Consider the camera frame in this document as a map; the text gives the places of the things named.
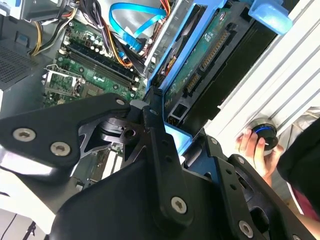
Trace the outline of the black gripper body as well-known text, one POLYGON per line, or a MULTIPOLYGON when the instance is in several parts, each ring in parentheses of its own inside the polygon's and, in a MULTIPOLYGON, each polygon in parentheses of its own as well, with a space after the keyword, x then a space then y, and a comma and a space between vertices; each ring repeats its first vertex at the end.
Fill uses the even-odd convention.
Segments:
POLYGON ((53 222, 52 240, 230 240, 215 185, 206 177, 183 171, 194 219, 184 229, 160 229, 147 189, 147 165, 126 167, 70 198, 53 222))

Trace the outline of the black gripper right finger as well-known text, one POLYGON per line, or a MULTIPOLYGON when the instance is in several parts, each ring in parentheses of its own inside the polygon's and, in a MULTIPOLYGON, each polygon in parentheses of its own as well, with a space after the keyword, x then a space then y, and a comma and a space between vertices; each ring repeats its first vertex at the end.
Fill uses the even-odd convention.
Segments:
POLYGON ((303 225, 238 155, 225 157, 212 137, 205 140, 204 174, 214 185, 216 212, 206 240, 301 240, 303 225))

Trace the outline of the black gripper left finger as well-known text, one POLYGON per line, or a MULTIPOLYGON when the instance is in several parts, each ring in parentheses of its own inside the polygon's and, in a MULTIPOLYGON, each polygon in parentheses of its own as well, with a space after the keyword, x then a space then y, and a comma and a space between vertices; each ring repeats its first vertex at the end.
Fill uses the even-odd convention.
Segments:
POLYGON ((156 225, 190 226, 194 210, 174 140, 165 131, 159 89, 148 92, 142 108, 118 94, 106 93, 4 118, 0 121, 0 166, 56 187, 70 179, 81 158, 109 142, 124 145, 120 170, 146 163, 156 225))

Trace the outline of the person's hand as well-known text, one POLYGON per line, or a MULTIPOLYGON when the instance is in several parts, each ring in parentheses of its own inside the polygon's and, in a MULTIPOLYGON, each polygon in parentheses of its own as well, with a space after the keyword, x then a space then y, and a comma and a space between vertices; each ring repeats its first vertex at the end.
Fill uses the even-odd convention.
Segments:
POLYGON ((284 149, 277 145, 265 155, 266 140, 251 129, 245 129, 236 139, 235 149, 242 155, 263 180, 271 187, 272 174, 275 171, 284 149))

